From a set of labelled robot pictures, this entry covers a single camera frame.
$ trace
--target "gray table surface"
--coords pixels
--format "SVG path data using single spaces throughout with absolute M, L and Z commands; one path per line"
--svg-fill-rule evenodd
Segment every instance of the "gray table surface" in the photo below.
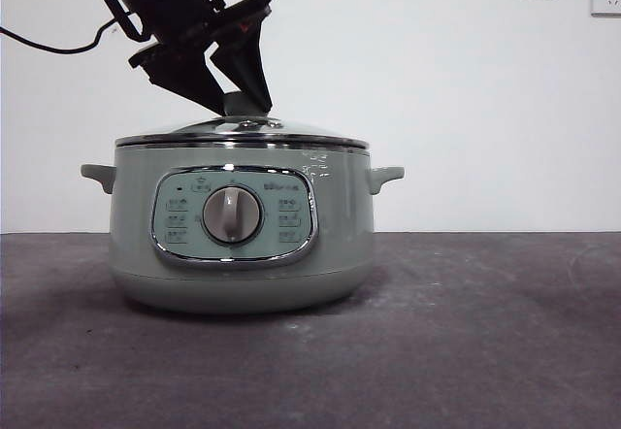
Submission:
M 383 234 L 349 298 L 124 300 L 106 235 L 2 237 L 2 427 L 621 427 L 621 234 Z

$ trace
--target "chrome trim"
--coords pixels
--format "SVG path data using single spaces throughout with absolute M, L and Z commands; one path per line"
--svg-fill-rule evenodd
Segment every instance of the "chrome trim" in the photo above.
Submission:
M 256 133 L 230 131 L 223 133 L 169 133 L 159 135 L 130 136 L 116 140 L 117 148 L 132 145 L 157 145 L 180 143 L 279 143 L 306 144 L 322 146 L 342 146 L 345 148 L 368 149 L 369 143 L 334 136 L 299 135 L 286 133 Z
M 326 150 L 332 152 L 345 152 L 349 154 L 361 154 L 370 156 L 367 150 L 362 148 L 349 148 L 336 145 L 312 145 L 312 144 L 286 144 L 286 143 L 233 143 L 233 142 L 209 142 L 209 143 L 168 143 L 150 145 L 123 145 L 117 149 L 178 149 L 178 148 L 215 148 L 215 149 L 294 149 L 294 150 Z
M 203 259 L 197 257 L 188 257 L 183 256 L 181 254 L 173 253 L 167 250 L 165 247 L 160 245 L 157 237 L 155 236 L 155 207 L 157 205 L 157 199 L 159 197 L 159 191 L 162 183 L 171 177 L 172 175 L 179 174 L 192 174 L 198 172 L 256 172 L 256 173 L 264 173 L 264 174 L 290 174 L 298 177 L 307 188 L 307 194 L 309 197 L 309 206 L 310 206 L 310 233 L 307 239 L 302 243 L 302 245 L 293 251 L 287 252 L 285 254 L 280 254 L 278 256 L 271 257 L 256 257 L 249 259 Z M 317 236 L 319 234 L 319 219 L 317 217 L 317 209 L 315 204 L 314 190 L 312 189 L 311 181 L 307 178 L 306 175 L 301 172 L 293 169 L 285 169 L 279 167 L 262 167 L 262 166 L 233 166 L 232 164 L 227 165 L 214 165 L 209 167 L 181 167 L 177 169 L 173 169 L 171 172 L 167 173 L 162 177 L 157 184 L 157 189 L 155 190 L 155 198 L 153 200 L 153 210 L 151 213 L 151 226 L 150 226 L 150 239 L 155 251 L 166 261 L 172 262 L 174 264 L 178 264 L 184 267 L 210 267 L 218 270 L 252 270 L 252 269 L 266 269 L 272 267 L 280 267 L 288 264 L 293 264 L 300 259 L 302 259 L 305 255 L 308 254 L 308 251 L 314 246 Z

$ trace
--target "control dial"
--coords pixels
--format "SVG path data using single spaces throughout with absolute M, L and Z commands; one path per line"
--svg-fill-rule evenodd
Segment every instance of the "control dial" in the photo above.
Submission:
M 227 186 L 207 200 L 203 221 L 210 234 L 220 242 L 240 243 L 250 238 L 259 226 L 261 207 L 246 189 Z

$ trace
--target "white wall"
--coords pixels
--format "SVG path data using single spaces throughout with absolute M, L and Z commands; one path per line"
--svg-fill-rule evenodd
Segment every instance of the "white wall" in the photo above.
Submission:
M 227 0 L 229 3 L 238 0 Z M 3 0 L 2 24 L 90 41 L 102 0 Z M 589 0 L 275 0 L 263 55 L 273 116 L 373 145 L 407 179 L 380 231 L 621 229 L 621 19 Z M 88 54 L 3 43 L 3 231 L 105 231 L 79 177 L 114 139 L 211 113 L 151 86 L 108 33 Z

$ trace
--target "cooker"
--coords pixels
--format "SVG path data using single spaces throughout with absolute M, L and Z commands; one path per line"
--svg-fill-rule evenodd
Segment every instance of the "cooker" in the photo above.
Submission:
M 352 292 L 373 267 L 373 201 L 402 167 L 368 144 L 265 116 L 230 115 L 116 141 L 82 175 L 112 194 L 110 267 L 157 308 L 292 310 Z

